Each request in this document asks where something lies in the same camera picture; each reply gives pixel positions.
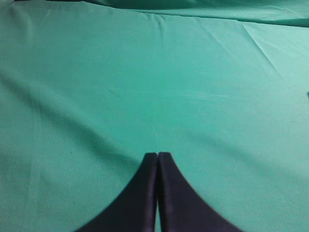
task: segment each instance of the teal cloth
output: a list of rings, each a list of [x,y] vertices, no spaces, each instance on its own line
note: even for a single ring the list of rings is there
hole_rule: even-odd
[[[308,231],[308,28],[0,4],[0,231],[73,231],[158,151],[244,231]]]

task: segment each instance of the green background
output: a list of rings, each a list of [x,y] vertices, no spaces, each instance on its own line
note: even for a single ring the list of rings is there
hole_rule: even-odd
[[[169,151],[244,231],[307,232],[309,4],[97,3],[0,0],[0,231],[73,231]]]

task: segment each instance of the wrinkle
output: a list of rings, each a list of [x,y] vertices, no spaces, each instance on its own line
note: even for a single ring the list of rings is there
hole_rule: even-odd
[[[22,7],[15,4],[10,5],[9,14],[12,18],[12,24],[18,29],[18,39],[23,39],[30,48],[34,40],[34,24],[29,13]]]
[[[83,111],[59,93],[52,91],[42,83],[31,82],[29,84],[21,78],[3,72],[0,72],[0,84],[11,91],[22,103],[29,107],[35,105],[35,109],[40,109],[44,118],[52,122],[62,133],[68,133],[79,146],[91,151],[98,160],[121,171],[123,171],[121,167],[126,167],[124,170],[129,174],[136,171],[139,166],[138,160],[120,153],[108,139],[87,123],[89,117]]]
[[[268,64],[272,67],[272,69],[275,70],[277,72],[277,74],[282,76],[280,74],[280,72],[278,71],[278,69],[276,68],[276,66],[273,64],[273,62],[265,54],[265,52],[263,51],[262,47],[256,42],[256,40],[253,38],[253,36],[250,34],[250,32],[246,29],[246,26],[243,25],[243,24],[241,24],[241,26],[244,29],[244,31],[246,32],[246,34],[248,35],[248,37],[250,38],[250,41],[254,44],[255,48],[257,48],[259,53],[267,60]]]
[[[145,14],[150,21],[155,22],[155,28],[157,28],[156,31],[159,31],[159,40],[161,42],[161,45],[164,46],[164,44],[167,42],[167,24],[165,21],[165,18],[162,15],[159,14]]]
[[[233,60],[238,60],[234,54],[232,52],[229,51],[229,49],[227,49],[227,47],[213,34],[211,33],[209,30],[207,30],[207,28],[205,27],[205,25],[201,22],[201,20],[199,20],[198,18],[193,18],[195,20],[195,22],[199,25],[199,27],[202,29],[202,31],[206,34],[206,36],[208,38],[210,38],[211,41],[213,41],[215,44],[218,44],[221,48],[223,48],[223,50],[225,52],[227,52],[230,57]]]

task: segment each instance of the black object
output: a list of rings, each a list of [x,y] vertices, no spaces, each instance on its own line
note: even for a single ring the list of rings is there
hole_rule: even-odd
[[[241,232],[197,195],[170,153],[159,153],[157,188],[162,232]]]
[[[77,232],[154,232],[157,154],[148,153],[120,195]]]
[[[154,232],[156,199],[162,232],[241,232],[209,207],[170,153],[148,153],[127,187],[77,232]]]

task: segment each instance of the green fabric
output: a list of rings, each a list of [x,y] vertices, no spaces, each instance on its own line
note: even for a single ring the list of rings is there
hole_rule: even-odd
[[[87,2],[163,15],[226,18],[309,27],[307,0],[87,0]]]
[[[0,231],[72,231],[169,151],[244,231],[307,232],[308,73],[307,28],[3,4]]]

